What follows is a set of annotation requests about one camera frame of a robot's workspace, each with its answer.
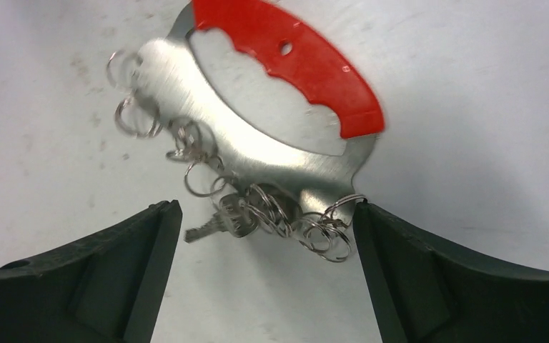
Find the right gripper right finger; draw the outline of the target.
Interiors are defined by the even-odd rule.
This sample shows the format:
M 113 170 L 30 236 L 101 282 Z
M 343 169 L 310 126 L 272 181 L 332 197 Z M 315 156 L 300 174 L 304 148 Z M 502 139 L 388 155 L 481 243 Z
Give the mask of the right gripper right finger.
M 482 254 L 368 203 L 357 251 L 384 342 L 549 342 L 549 271 Z

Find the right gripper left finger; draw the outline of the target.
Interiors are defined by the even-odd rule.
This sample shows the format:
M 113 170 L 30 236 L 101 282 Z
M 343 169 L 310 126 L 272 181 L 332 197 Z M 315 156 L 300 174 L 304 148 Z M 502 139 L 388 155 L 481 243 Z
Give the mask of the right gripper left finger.
M 182 210 L 163 201 L 0 268 L 0 342 L 149 342 Z

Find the small silver key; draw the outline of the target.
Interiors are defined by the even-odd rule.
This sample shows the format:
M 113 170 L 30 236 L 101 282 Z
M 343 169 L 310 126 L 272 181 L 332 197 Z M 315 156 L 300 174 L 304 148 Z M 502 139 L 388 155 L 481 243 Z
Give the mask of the small silver key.
M 192 243 L 220 232 L 227 232 L 236 238 L 251 234 L 257 229 L 258 220 L 245 205 L 246 201 L 237 193 L 225 195 L 219 201 L 219 210 L 208 222 L 184 232 L 184 241 Z

